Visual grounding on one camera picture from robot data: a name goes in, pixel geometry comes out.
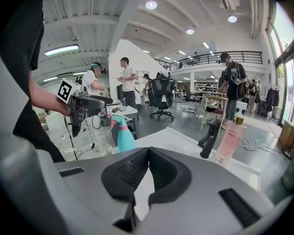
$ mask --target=black mesh office chair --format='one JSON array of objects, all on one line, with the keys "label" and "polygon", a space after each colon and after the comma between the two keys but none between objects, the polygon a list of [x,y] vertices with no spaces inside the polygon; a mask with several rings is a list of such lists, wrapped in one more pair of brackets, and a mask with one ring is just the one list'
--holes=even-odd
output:
[{"label": "black mesh office chair", "polygon": [[156,78],[152,81],[152,89],[154,94],[152,104],[158,107],[158,110],[154,113],[151,113],[150,116],[158,115],[157,121],[159,121],[161,115],[167,115],[171,117],[172,121],[174,120],[171,112],[164,111],[173,104],[172,91],[174,86],[175,80],[167,77]]}]

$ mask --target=hanging jacket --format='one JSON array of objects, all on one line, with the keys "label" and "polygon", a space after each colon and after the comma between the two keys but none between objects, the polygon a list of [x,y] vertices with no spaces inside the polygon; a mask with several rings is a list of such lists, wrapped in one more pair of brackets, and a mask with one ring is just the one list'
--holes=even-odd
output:
[{"label": "hanging jacket", "polygon": [[273,90],[272,88],[270,88],[267,93],[266,103],[267,103],[267,108],[268,108],[269,112],[272,111],[273,106],[278,106],[279,105],[279,91]]}]

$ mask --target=bottle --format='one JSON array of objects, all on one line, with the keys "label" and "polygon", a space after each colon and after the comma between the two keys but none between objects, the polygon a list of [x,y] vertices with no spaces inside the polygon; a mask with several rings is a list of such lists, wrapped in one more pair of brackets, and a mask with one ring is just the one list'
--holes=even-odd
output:
[{"label": "bottle", "polygon": [[228,121],[226,123],[226,131],[222,142],[217,149],[217,152],[212,157],[212,161],[226,167],[227,163],[230,161],[241,137],[243,136],[246,127],[243,126],[244,116],[242,115],[242,110],[247,108],[247,104],[243,102],[238,102],[237,112],[233,118],[233,121]]},{"label": "bottle", "polygon": [[127,127],[126,122],[132,119],[123,115],[111,114],[111,127],[113,128],[116,122],[120,123],[120,130],[118,135],[118,148],[120,152],[128,151],[136,148],[134,137]]}]

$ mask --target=cardboard box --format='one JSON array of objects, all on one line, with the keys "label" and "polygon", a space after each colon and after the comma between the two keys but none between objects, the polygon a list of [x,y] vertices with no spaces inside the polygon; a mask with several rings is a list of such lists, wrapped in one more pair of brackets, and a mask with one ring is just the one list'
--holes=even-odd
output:
[{"label": "cardboard box", "polygon": [[281,132],[281,135],[279,137],[279,141],[281,145],[287,149],[294,152],[294,123],[285,121],[284,126]]}]

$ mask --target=clear plastic bottle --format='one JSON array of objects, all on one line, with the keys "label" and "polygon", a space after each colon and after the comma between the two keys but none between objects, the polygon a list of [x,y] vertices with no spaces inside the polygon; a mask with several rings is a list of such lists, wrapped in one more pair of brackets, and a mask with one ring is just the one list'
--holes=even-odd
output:
[{"label": "clear plastic bottle", "polygon": [[243,121],[243,115],[236,114],[233,121],[226,123],[226,131],[217,152],[212,157],[213,162],[226,167],[245,132]]}]

